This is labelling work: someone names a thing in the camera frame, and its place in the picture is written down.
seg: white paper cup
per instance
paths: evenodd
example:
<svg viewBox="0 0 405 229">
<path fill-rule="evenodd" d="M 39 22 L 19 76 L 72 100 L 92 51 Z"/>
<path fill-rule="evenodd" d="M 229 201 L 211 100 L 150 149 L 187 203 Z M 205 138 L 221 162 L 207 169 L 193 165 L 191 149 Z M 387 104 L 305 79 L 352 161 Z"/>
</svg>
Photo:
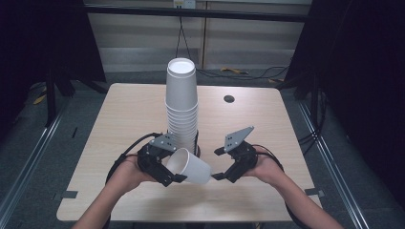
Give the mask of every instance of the white paper cup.
<svg viewBox="0 0 405 229">
<path fill-rule="evenodd" d="M 176 118 L 176 119 L 190 118 L 192 116 L 197 115 L 198 111 L 199 111 L 199 109 L 196 109 L 196 110 L 194 110 L 192 112 L 189 112 L 189 113 L 173 113 L 169 109 L 166 109 L 167 114 L 174 117 L 174 118 Z"/>
<path fill-rule="evenodd" d="M 186 120 L 177 120 L 177 119 L 173 119 L 171 117 L 167 118 L 167 122 L 173 126 L 177 126 L 177 127 L 193 127 L 197 124 L 198 119 L 197 117 L 194 117 L 192 119 L 186 119 Z"/>
<path fill-rule="evenodd" d="M 194 142 L 194 139 L 196 138 L 197 132 L 189 133 L 186 135 L 178 135 L 178 136 L 173 136 L 173 140 L 176 142 Z"/>
<path fill-rule="evenodd" d="M 167 104 L 166 100 L 164 101 L 164 103 L 166 104 L 166 111 L 169 112 L 171 115 L 176 115 L 176 116 L 191 115 L 191 114 L 195 113 L 199 109 L 199 102 L 198 101 L 191 109 L 182 110 L 182 111 L 170 107 Z"/>
<path fill-rule="evenodd" d="M 178 149 L 170 156 L 166 168 L 173 174 L 187 176 L 185 181 L 190 183 L 205 184 L 211 178 L 211 166 L 185 148 Z"/>
<path fill-rule="evenodd" d="M 166 104 L 178 111 L 196 106 L 197 79 L 193 61 L 176 58 L 169 62 L 166 76 Z"/>
<path fill-rule="evenodd" d="M 171 123 L 168 124 L 169 131 L 173 132 L 174 136 L 186 135 L 197 132 L 197 126 L 198 126 L 197 123 L 189 126 L 179 126 Z"/>
<path fill-rule="evenodd" d="M 197 115 L 198 115 L 197 113 L 194 113 L 189 116 L 174 116 L 172 114 L 167 113 L 167 119 L 173 122 L 186 123 L 194 121 L 197 118 Z"/>
</svg>

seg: wall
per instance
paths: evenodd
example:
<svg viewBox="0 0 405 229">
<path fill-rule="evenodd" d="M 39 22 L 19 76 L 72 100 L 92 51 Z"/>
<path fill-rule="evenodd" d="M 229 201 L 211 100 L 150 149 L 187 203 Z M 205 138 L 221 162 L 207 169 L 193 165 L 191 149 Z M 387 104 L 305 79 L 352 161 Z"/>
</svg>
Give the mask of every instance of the wall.
<svg viewBox="0 0 405 229">
<path fill-rule="evenodd" d="M 97 1 L 85 3 L 172 8 L 173 1 Z M 308 0 L 256 0 L 243 3 L 198 1 L 197 9 L 307 14 Z M 89 13 L 105 72 L 164 70 L 176 55 L 180 19 L 167 16 Z M 198 68 L 286 66 L 302 23 L 183 18 L 193 61 Z M 188 56 L 181 38 L 179 56 Z"/>
</svg>

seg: black curtain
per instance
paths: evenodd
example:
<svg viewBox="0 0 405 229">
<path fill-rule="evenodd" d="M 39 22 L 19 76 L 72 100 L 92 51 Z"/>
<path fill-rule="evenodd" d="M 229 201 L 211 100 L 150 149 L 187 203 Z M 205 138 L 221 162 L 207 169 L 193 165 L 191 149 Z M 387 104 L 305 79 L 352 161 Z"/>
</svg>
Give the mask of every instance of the black curtain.
<svg viewBox="0 0 405 229">
<path fill-rule="evenodd" d="M 333 18 L 304 26 L 286 81 L 303 75 L 302 97 L 317 75 L 352 144 L 405 207 L 405 2 L 314 0 L 309 14 Z"/>
<path fill-rule="evenodd" d="M 0 137 L 24 106 L 30 86 L 46 80 L 50 67 L 66 79 L 105 81 L 87 16 L 38 10 L 34 4 L 78 4 L 82 0 L 22 0 L 0 3 Z"/>
</svg>

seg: table top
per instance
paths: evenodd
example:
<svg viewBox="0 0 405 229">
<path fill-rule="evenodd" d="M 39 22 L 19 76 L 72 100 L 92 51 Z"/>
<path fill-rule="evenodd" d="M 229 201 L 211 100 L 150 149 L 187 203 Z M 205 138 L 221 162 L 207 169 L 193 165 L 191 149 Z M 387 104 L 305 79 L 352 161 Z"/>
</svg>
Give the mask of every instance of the table top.
<svg viewBox="0 0 405 229">
<path fill-rule="evenodd" d="M 268 88 L 198 86 L 201 159 L 213 173 L 224 172 L 234 162 L 216 156 L 227 134 L 254 126 L 246 138 L 266 146 L 302 189 L 313 188 L 307 164 L 279 91 Z M 232 95 L 235 101 L 224 101 Z M 114 161 L 131 144 L 149 133 L 165 133 L 165 85 L 114 84 L 111 86 L 89 139 L 57 211 L 60 220 L 78 220 L 104 186 Z M 147 143 L 141 142 L 133 152 Z M 320 205 L 318 196 L 311 198 Z M 120 221 L 273 221 L 291 220 L 283 199 L 255 177 L 235 183 L 213 178 L 205 184 L 143 182 L 117 203 L 112 220 Z"/>
</svg>

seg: wire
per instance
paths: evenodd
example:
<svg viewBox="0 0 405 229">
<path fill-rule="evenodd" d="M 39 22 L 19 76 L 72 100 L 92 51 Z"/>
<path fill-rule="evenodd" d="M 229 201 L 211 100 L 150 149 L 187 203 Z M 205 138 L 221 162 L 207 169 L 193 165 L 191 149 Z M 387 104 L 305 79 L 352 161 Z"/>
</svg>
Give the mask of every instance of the wire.
<svg viewBox="0 0 405 229">
<path fill-rule="evenodd" d="M 39 82 L 39 83 L 33 84 L 33 85 L 30 87 L 30 91 L 33 91 L 33 90 L 38 89 L 38 88 L 41 88 L 41 87 L 46 87 L 45 82 Z"/>
<path fill-rule="evenodd" d="M 114 162 L 113 166 L 111 167 L 110 171 L 108 172 L 107 178 L 105 180 L 105 183 L 107 184 L 108 180 L 110 180 L 111 176 L 113 175 L 113 173 L 116 171 L 116 169 L 118 168 L 118 166 L 125 161 L 127 154 L 134 148 L 136 147 L 140 142 L 142 142 L 144 139 L 152 136 L 154 138 L 160 136 L 162 134 L 158 134 L 158 133 L 151 133 L 148 135 L 145 135 L 143 137 L 141 137 L 140 139 L 138 139 L 137 141 L 135 141 L 130 147 L 128 147 L 128 149 L 122 153 L 119 158 Z M 108 229 L 108 227 L 110 226 L 110 221 L 111 221 L 111 215 L 107 218 L 106 222 L 103 225 L 103 229 Z"/>
<path fill-rule="evenodd" d="M 321 107 L 321 114 L 322 114 L 321 121 L 320 121 L 319 124 L 316 123 L 316 127 L 317 127 L 316 130 L 314 130 L 309 135 L 306 135 L 306 136 L 304 136 L 304 137 L 302 137 L 301 139 L 298 140 L 300 145 L 304 145 L 304 144 L 307 144 L 307 143 L 311 142 L 311 144 L 308 146 L 306 151 L 303 152 L 304 156 L 309 152 L 309 150 L 312 148 L 312 146 L 318 140 L 318 137 L 321 135 L 322 128 L 323 128 L 324 123 L 325 123 L 326 112 L 327 112 L 327 107 L 328 107 L 328 101 L 327 101 L 327 99 L 324 96 L 322 91 L 320 91 L 320 94 L 321 94 L 321 99 L 319 101 L 319 103 L 320 103 L 319 106 Z"/>
<path fill-rule="evenodd" d="M 262 222 L 257 223 L 256 229 L 263 229 L 263 228 L 265 228 L 265 224 L 264 224 L 264 223 L 262 223 Z"/>
<path fill-rule="evenodd" d="M 266 76 L 266 73 L 269 70 L 272 69 L 282 69 L 279 73 L 276 73 L 274 75 Z M 236 80 L 255 80 L 255 79 L 261 79 L 261 78 L 273 78 L 276 77 L 283 72 L 285 72 L 288 69 L 287 67 L 270 67 L 267 68 L 260 76 L 249 76 L 249 75 L 224 75 L 224 74 L 218 74 L 218 73 L 212 73 L 206 70 L 197 70 L 197 72 L 201 73 L 204 76 L 210 77 L 210 78 L 227 78 L 227 79 L 236 79 Z"/>
<path fill-rule="evenodd" d="M 190 54 L 190 49 L 188 48 L 188 44 L 187 44 L 187 39 L 185 37 L 185 33 L 184 33 L 184 27 L 182 25 L 182 20 L 181 17 L 180 18 L 180 30 L 179 30 L 179 36 L 178 36 L 178 44 L 176 47 L 176 58 L 178 57 L 179 54 L 179 45 L 180 45 L 180 40 L 181 40 L 181 34 L 184 40 L 184 44 L 185 47 L 187 49 L 187 53 L 188 53 L 188 57 L 190 60 L 192 60 L 191 58 L 191 54 Z M 218 74 L 218 73 L 212 73 L 206 70 L 199 70 L 197 69 L 197 72 L 199 72 L 200 74 L 206 76 L 206 77 L 211 77 L 211 78 L 227 78 L 227 79 L 235 79 L 235 80 L 255 80 L 255 79 L 261 79 L 261 78 L 273 78 L 276 76 L 279 76 L 280 74 L 282 74 L 283 72 L 285 72 L 287 69 L 289 68 L 289 66 L 286 67 L 270 67 L 267 68 L 260 76 L 250 76 L 250 75 L 224 75 L 224 74 Z M 270 76 L 265 76 L 266 73 L 269 70 L 272 69 L 282 69 L 279 73 L 276 73 L 275 75 L 270 75 Z"/>
</svg>

